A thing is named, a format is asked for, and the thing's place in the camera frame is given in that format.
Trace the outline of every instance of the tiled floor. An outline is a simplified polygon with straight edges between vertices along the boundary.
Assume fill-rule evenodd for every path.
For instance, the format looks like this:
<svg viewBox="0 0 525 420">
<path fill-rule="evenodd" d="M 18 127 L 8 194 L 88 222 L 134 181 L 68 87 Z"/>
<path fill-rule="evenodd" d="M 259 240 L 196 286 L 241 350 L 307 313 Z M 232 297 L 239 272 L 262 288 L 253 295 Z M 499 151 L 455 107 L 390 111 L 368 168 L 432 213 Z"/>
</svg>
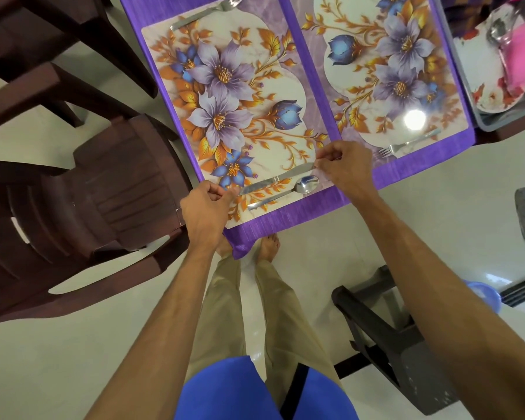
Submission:
<svg viewBox="0 0 525 420">
<path fill-rule="evenodd" d="M 118 3 L 117 8 L 111 19 L 137 48 Z M 129 78 L 85 46 L 75 46 L 57 63 L 169 124 L 160 97 L 149 99 Z M 41 107 L 2 126 L 0 160 L 71 168 L 72 151 L 107 125 L 92 113 L 77 112 L 86 117 L 85 125 L 78 129 Z M 513 201 L 514 191 L 523 186 L 525 132 L 503 143 L 473 147 L 382 190 L 381 195 L 462 278 L 504 287 L 525 278 L 525 242 Z M 347 358 L 353 354 L 348 343 L 350 333 L 332 306 L 330 293 L 341 284 L 350 287 L 368 279 L 383 264 L 362 218 L 352 206 L 345 207 L 284 231 L 280 239 L 276 268 L 295 289 L 332 360 Z M 62 293 L 101 279 L 149 250 L 153 247 L 92 268 L 53 291 Z M 248 353 L 264 374 L 264 319 L 252 255 L 243 261 L 245 332 Z M 181 261 L 182 257 L 163 275 L 75 314 L 0 324 L 0 419 L 83 418 Z M 372 367 L 344 382 L 361 410 L 361 418 L 421 418 Z M 460 404 L 436 414 L 438 419 L 467 416 Z"/>
</svg>

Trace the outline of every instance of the spoon handle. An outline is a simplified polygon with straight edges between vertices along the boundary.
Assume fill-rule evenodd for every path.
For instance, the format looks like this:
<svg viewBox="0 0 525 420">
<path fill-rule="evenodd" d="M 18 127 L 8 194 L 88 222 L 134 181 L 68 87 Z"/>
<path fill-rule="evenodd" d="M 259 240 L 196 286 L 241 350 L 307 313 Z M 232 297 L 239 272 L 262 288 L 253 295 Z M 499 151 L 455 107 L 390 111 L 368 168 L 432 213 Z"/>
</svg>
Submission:
<svg viewBox="0 0 525 420">
<path fill-rule="evenodd" d="M 287 194 L 294 192 L 294 190 L 295 187 L 292 190 L 287 191 L 286 193 L 278 193 L 274 196 L 267 197 L 266 199 L 259 200 L 258 202 L 247 205 L 247 209 L 249 211 L 252 211 L 253 209 L 260 208 L 262 205 L 266 205 L 267 203 L 272 202 L 273 200 L 280 199 L 282 196 L 286 196 Z"/>
</svg>

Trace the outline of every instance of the pants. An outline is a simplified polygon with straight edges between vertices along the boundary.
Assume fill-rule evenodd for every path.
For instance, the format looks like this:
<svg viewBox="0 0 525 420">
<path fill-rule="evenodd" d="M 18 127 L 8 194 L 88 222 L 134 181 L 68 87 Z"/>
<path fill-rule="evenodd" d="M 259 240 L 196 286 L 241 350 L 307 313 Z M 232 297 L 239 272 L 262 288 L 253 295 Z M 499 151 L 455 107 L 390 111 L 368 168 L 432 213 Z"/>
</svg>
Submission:
<svg viewBox="0 0 525 420">
<path fill-rule="evenodd" d="M 238 260 L 228 256 L 219 262 L 204 297 L 186 381 L 217 361 L 246 355 L 240 277 Z M 286 398 L 298 363 L 342 387 L 293 289 L 268 261 L 259 262 L 255 278 L 266 323 L 266 387 L 277 407 Z"/>
</svg>

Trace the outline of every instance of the floral placemat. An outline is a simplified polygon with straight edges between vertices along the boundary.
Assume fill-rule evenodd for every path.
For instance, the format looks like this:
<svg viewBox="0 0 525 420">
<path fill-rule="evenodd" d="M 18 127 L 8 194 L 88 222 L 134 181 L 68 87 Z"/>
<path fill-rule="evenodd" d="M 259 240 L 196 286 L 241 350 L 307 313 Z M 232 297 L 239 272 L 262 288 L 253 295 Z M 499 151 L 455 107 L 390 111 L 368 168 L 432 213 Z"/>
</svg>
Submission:
<svg viewBox="0 0 525 420">
<path fill-rule="evenodd" d="M 412 109 L 441 128 L 435 140 L 469 127 L 428 0 L 290 1 L 343 139 L 372 150 L 408 141 Z"/>
<path fill-rule="evenodd" d="M 169 29 L 218 3 L 145 27 L 142 35 L 203 176 L 243 187 L 313 162 L 329 137 L 278 0 L 245 0 L 233 11 Z M 300 200 L 292 193 L 247 210 L 298 178 L 238 197 L 227 227 Z M 331 185 L 319 178 L 318 190 Z"/>
</svg>

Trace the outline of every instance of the fork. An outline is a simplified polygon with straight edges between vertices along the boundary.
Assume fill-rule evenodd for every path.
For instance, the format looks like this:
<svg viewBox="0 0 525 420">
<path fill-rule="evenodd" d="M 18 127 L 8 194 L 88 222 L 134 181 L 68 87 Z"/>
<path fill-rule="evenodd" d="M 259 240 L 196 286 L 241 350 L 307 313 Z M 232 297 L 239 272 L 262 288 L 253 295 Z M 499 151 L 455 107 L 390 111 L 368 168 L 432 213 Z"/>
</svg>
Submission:
<svg viewBox="0 0 525 420">
<path fill-rule="evenodd" d="M 422 135 L 422 136 L 420 136 L 418 138 L 415 138 L 414 140 L 407 141 L 406 143 L 401 143 L 401 144 L 392 144 L 389 147 L 385 147 L 385 148 L 379 150 L 377 155 L 379 157 L 381 157 L 381 158 L 386 158 L 387 156 L 394 155 L 400 149 L 402 149 L 403 147 L 408 146 L 409 144 L 414 144 L 414 143 L 417 143 L 419 141 L 427 140 L 428 138 L 431 138 L 434 135 L 437 135 L 439 133 L 441 133 L 441 129 L 435 128 L 432 131 L 430 131 L 429 133 L 425 133 L 424 135 Z"/>
<path fill-rule="evenodd" d="M 189 16 L 185 19 L 178 20 L 173 25 L 170 25 L 170 30 L 175 31 L 176 29 L 182 28 L 185 25 L 188 25 L 191 22 L 194 22 L 195 20 L 198 20 L 200 18 L 203 18 L 204 16 L 208 16 L 210 13 L 214 12 L 229 12 L 230 10 L 233 10 L 235 7 L 239 5 L 240 2 L 243 0 L 223 0 L 220 4 L 218 4 L 216 7 L 210 7 L 209 9 L 203 10 L 201 12 L 195 13 L 192 16 Z"/>
</svg>

